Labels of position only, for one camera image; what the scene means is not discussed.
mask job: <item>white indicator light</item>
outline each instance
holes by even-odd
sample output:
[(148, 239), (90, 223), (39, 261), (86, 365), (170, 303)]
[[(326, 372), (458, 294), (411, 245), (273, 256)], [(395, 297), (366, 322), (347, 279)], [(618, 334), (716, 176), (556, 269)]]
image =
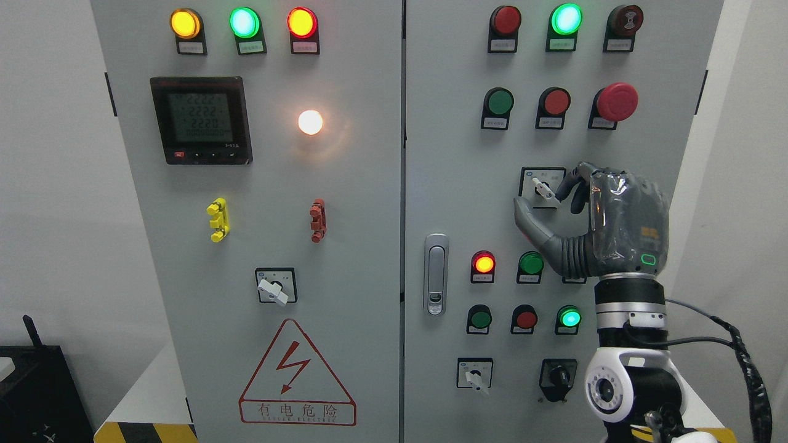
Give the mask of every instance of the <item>white indicator light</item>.
[(313, 136), (323, 129), (323, 116), (316, 110), (305, 110), (298, 116), (298, 127), (304, 134)]

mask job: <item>red terminal connector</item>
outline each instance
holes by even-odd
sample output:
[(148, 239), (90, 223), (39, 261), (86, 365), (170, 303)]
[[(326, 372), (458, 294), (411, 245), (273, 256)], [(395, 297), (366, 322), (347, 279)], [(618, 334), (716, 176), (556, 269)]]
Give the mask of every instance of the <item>red terminal connector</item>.
[(323, 199), (315, 199), (312, 207), (309, 209), (309, 215), (312, 217), (312, 242), (320, 243), (325, 237), (325, 202)]

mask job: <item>robotic arm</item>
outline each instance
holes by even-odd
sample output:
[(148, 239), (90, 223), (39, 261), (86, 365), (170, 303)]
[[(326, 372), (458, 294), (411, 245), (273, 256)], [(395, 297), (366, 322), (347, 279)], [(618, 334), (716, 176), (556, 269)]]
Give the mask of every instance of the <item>robotic arm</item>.
[[(589, 204), (586, 234), (557, 236), (522, 197), (515, 198), (515, 224), (561, 276), (600, 277), (594, 287), (600, 347), (589, 362), (583, 385), (589, 406), (608, 430), (607, 442), (635, 442), (630, 425), (650, 427), (656, 443), (716, 441), (711, 434), (689, 431), (682, 424), (684, 392), (667, 350), (674, 343), (666, 341), (663, 287), (655, 280), (667, 259), (667, 200), (650, 181), (587, 162), (567, 175), (556, 198), (565, 200), (575, 187), (571, 212), (580, 214)], [(718, 323), (730, 326), (722, 320)], [(731, 335), (734, 342), (728, 345), (737, 350), (737, 357), (746, 354), (743, 344), (734, 346)], [(749, 355), (745, 360), (751, 365)], [(757, 374), (754, 366), (742, 369), (746, 377)], [(751, 384), (758, 382), (749, 378), (748, 387)], [(756, 388), (762, 389), (768, 409), (762, 381)], [(771, 438), (771, 414), (766, 422), (768, 429), (760, 433), (761, 438), (756, 434), (758, 442)]]

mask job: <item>digital power meter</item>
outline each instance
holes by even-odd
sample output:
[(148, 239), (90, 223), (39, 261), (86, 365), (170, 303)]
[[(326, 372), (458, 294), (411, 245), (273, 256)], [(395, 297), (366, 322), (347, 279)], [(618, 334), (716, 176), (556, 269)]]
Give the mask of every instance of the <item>digital power meter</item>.
[(241, 77), (153, 77), (151, 92), (167, 163), (251, 163)]

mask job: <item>antenna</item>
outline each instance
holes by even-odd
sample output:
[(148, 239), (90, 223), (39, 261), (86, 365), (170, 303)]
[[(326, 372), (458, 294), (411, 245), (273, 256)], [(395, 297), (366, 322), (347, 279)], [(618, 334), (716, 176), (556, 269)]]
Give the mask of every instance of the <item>antenna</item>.
[(33, 319), (30, 315), (23, 315), (22, 320), (24, 320), (24, 327), (28, 330), (28, 335), (33, 342), (33, 346), (38, 349), (44, 348), (44, 344), (41, 343), (41, 337), (39, 337), (39, 331), (36, 330), (35, 323), (33, 323)]

